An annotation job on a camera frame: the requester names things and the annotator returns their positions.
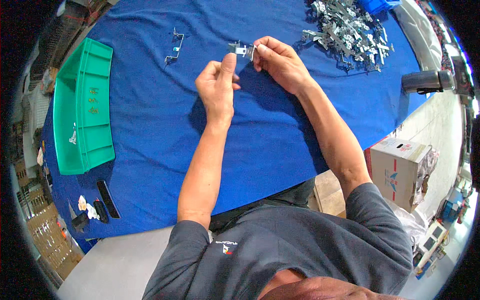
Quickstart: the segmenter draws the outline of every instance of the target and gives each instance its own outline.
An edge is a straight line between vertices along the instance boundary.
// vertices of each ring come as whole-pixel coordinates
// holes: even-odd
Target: hand
[[[233,117],[233,91],[240,86],[233,81],[239,77],[235,74],[237,55],[229,53],[222,62],[212,60],[195,80],[198,94],[202,99],[207,115],[207,123],[227,124]]]
[[[257,72],[267,71],[287,92],[298,95],[305,86],[315,82],[293,48],[271,36],[253,42],[258,55],[253,56]]]

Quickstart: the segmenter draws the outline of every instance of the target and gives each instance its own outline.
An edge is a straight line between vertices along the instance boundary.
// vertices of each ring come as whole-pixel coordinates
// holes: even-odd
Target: blue tablecloth
[[[221,60],[227,43],[251,43],[265,35],[298,45],[303,29],[316,29],[301,0],[119,1],[88,37],[113,48],[110,119],[116,158],[78,176],[59,174],[51,107],[44,126],[45,160],[53,177],[53,198],[76,238],[142,232],[176,222],[177,197],[205,125],[194,80],[210,60]],[[299,48],[301,59],[322,86],[363,148],[397,127],[425,96],[401,95],[401,75],[419,71],[400,27],[391,15],[383,24],[396,52],[381,73],[348,75],[316,46]],[[185,34],[180,56],[172,55],[173,28]],[[213,213],[253,202],[327,170],[315,134],[296,99],[271,77],[238,57],[241,90],[228,132],[220,194]],[[90,221],[84,234],[71,229],[68,202],[92,203],[96,181],[107,181],[121,219]]]

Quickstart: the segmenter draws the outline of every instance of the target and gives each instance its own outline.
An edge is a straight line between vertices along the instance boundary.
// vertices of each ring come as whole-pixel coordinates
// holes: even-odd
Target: plastic bin
[[[83,174],[115,158],[109,87],[113,49],[86,38],[57,74],[53,135],[60,174]]]
[[[402,1],[389,0],[358,0],[357,1],[370,14],[377,14],[382,11],[390,10],[402,4]]]

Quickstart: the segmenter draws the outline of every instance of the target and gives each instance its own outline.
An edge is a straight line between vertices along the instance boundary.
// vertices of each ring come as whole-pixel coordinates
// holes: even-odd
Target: person
[[[411,246],[372,183],[357,139],[292,47],[269,36],[254,44],[255,70],[267,71],[305,110],[340,182],[347,218],[305,208],[312,180],[211,216],[240,89],[237,57],[229,53],[195,81],[207,122],[144,299],[397,299],[413,268]]]

